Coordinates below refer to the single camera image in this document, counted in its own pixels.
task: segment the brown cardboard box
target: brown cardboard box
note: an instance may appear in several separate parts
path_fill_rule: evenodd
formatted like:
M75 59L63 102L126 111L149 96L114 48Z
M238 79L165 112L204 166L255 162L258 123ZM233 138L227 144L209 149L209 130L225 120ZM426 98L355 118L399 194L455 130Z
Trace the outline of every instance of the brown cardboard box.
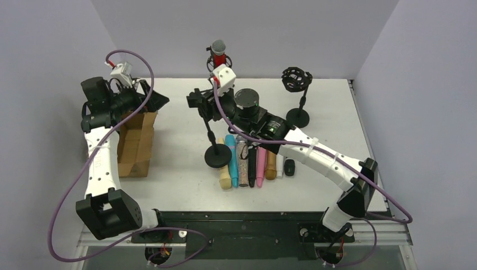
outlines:
M156 112L137 114L121 126L118 143L119 177L147 176L156 115Z

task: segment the purple cable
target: purple cable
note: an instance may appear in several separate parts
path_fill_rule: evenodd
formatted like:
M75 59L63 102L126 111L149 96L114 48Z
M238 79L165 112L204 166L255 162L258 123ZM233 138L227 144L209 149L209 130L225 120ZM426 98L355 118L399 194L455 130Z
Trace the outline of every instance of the purple cable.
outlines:
M150 91L149 93L147 93L147 96L146 98L144 99L144 101L139 105L139 107L137 109L134 110L134 112L132 112L129 116L127 116L126 118L124 118L124 120L122 120L121 122L119 122L117 125L115 125L113 128L111 128L111 130L103 137L103 139L100 140L100 142L98 143L98 145L102 145L104 143L105 140L107 140L107 138L109 137L109 135L111 135L113 132L115 132L119 127L121 127L124 123L126 123L129 119L131 119L132 117L134 117L136 114L138 114L139 111L141 111L141 109L146 105L146 103L149 101L149 99L151 98L151 95L152 95L152 92L153 92L153 89L154 89L154 73L152 72L152 68L151 66L149 65L149 63L146 61L146 59L144 59L142 56L138 55L137 53L135 52L132 52L132 51L129 51L127 49L116 49L110 53L108 53L106 55L106 62L109 61L109 57L115 53L120 53L120 52L124 52L124 53L128 53L130 55L133 55L133 56L136 56L137 58L139 58L146 66L147 66L147 69L149 69L149 73L151 75L151 88L150 88ZM61 206L63 205L63 203L65 202L65 199L66 197L68 196L68 194L71 192L71 190L73 189L73 187L78 183L78 181L81 179L81 176L86 172L86 170L89 168L89 164L91 163L91 161L95 158L96 154L98 153L99 151L99 148L95 148L93 150L93 152L91 153L91 156L89 156L88 160L86 160L86 162L84 163L83 167L81 168L81 170L79 171L79 174L78 176L75 178L75 180L73 181L73 183L71 184L71 186L66 190L66 192L61 196L61 199L60 199L60 202L58 203L58 205L56 206L55 208L55 211L53 212L53 216L51 217L50 221L49 221L49 226L48 226L48 236L47 236L47 241L48 241L48 250L49 250L49 253L51 254L51 256L53 258L55 258L56 260L59 260L60 262L64 262L64 263L76 263L76 262L81 262L82 260L87 260L89 258L92 258L98 254L101 254L103 253L104 251L106 250L109 250L111 249L113 246L117 245L118 243L126 240L127 238L133 236L133 235L136 235L138 233L141 233L141 232L145 232L145 231L161 231L161 230L180 230L180 231L190 231L192 233L195 233L195 234L198 234L204 238L206 238L206 236L201 233L201 232L197 232L197 231L194 231L194 230L191 230L191 229L184 229L184 228L170 228L170 227L164 227L164 228L152 228L152 229L146 229L146 230L141 230L141 231L136 231L136 232L133 232L127 236L124 236L123 238L121 238L120 240L118 241L115 241L114 243L112 243L111 245L105 247L104 249L96 252L96 253L93 253L93 254L90 254L90 255L87 255L87 256L84 256L84 257L81 257L81 258L74 258L74 259L69 259L69 258L63 258L61 256L59 256L58 254L56 254L54 248L53 248L53 227L55 226L55 221L56 221L56 217L58 216L58 213L60 212L60 209L61 209ZM199 252L201 252L205 247L206 247L207 243L201 248L199 249L196 253L192 254L191 256L189 256L188 258L186 258L185 260L179 262L179 263L176 263L176 265L179 265L181 263L184 263L188 260L190 260L193 256L197 255Z
M374 233L374 243L373 243L373 247L371 248L370 252L368 253L368 255L364 256L362 259L360 260L357 260L355 262L351 262L351 263L344 263L344 264L331 264L331 263L328 263L328 262L325 262L323 260L323 258L321 258L320 256L318 256L318 258L320 258L323 262L325 262L325 265L327 266L332 266L333 268L338 268L338 267L347 267L347 266L355 266L356 264L360 264L362 262L364 262L365 260L367 260L369 257L371 257L371 255L374 253L374 251L376 251L376 245L377 245L377 233L376 233L376 228L374 227L374 225L367 219L364 219L364 218L359 218L359 220L361 221L366 221L372 228L373 230L373 233Z
M257 139L257 138L253 138L253 137L250 137L248 136L247 134L241 132L236 126L234 126L232 124L232 122L230 122L230 120L226 117L225 115L225 112L223 111L223 108L222 108L222 105L221 105L221 102L219 100L219 96L217 94L217 83L214 82L214 99L215 99L215 103L217 104L217 108L219 109L219 112L220 112L220 115L222 116L222 118L224 119L224 121L227 123L227 125L233 129L233 131L235 131L238 135L244 137L245 139L247 139L248 141L251 141L251 142L256 142L256 143L263 143L263 144L266 144L266 145L296 145L296 146L303 146L303 147L306 147L306 148L309 148L310 145L309 144L306 144L306 143L302 143L302 142L289 142L289 141L269 141L269 140L265 140L265 139ZM313 149L314 150L317 150L319 152L322 152L323 154L331 157L331 158L335 158L335 155L333 155L332 153L326 151L325 149L322 149L322 148L319 148L317 146L313 146ZM358 172L357 170L355 170L351 165L349 165L348 163L346 163L345 161L341 160L339 157L336 157L336 161L338 161L339 163L341 163L343 166L345 166L346 168L348 168L349 170L351 170L353 173L355 173L356 175L358 175L360 178L362 178L364 181L366 181L370 186L372 186L374 189L378 190L379 193L381 193L384 197L386 197L386 199L388 199L393 205L395 205L399 211L401 211L407 218L408 220L401 220L401 219L395 219L395 218L389 218L389 217L385 217L383 215L378 215L378 214L374 214L374 213L368 213L369 215L373 216L373 217L376 217L376 218L379 218L379 219L384 219L384 220L387 220L387 221L395 221L395 222L398 222L398 223L403 223L403 224L409 224L412 222L412 216L411 214L406 211L406 209L404 209L403 206L401 206L401 204L399 204L394 198L391 197L391 195L389 195L386 191L384 191L382 188L380 188L377 184L375 184L373 181L371 181L369 178L367 178L364 174L362 174L361 172Z

